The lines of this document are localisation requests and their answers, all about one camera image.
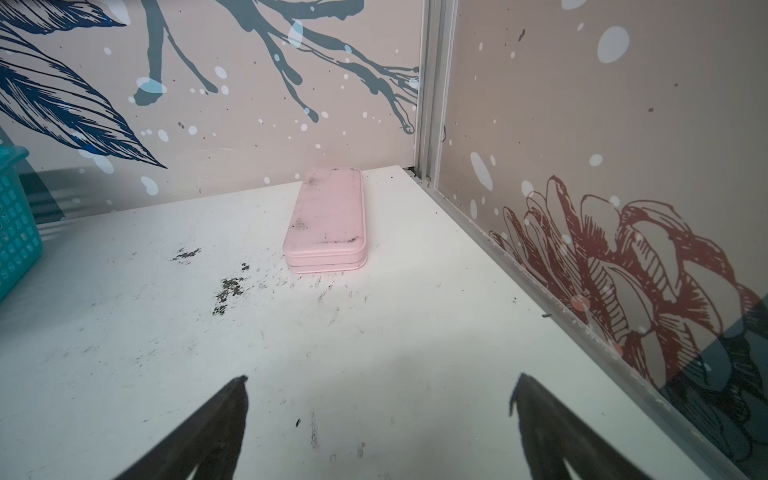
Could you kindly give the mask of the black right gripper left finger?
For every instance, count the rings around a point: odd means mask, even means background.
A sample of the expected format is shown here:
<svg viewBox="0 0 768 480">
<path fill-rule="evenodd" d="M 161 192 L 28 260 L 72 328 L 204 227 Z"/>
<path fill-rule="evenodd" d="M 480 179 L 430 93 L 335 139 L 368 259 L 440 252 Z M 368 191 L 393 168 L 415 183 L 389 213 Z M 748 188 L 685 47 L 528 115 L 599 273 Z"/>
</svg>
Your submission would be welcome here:
<svg viewBox="0 0 768 480">
<path fill-rule="evenodd" d="M 246 376 L 224 385 L 120 479 L 232 479 L 248 412 Z"/>
</svg>

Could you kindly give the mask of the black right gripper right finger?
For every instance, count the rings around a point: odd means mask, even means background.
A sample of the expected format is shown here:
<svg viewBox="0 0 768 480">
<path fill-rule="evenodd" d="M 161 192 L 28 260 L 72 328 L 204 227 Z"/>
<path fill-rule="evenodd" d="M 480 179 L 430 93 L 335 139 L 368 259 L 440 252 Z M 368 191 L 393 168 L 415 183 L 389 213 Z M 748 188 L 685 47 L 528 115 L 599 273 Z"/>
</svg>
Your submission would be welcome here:
<svg viewBox="0 0 768 480">
<path fill-rule="evenodd" d="M 534 377 L 521 374 L 509 400 L 534 480 L 650 477 L 595 432 Z"/>
</svg>

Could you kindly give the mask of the teal plastic basket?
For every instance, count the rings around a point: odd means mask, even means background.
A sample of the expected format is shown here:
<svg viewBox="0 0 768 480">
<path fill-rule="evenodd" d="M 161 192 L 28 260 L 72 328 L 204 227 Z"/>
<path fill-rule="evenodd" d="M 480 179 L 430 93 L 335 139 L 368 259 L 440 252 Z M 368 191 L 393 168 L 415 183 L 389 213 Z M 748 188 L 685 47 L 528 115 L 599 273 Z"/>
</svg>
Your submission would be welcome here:
<svg viewBox="0 0 768 480">
<path fill-rule="evenodd" d="M 4 299 L 40 258 L 42 240 L 16 165 L 29 151 L 1 146 L 1 299 Z"/>
</svg>

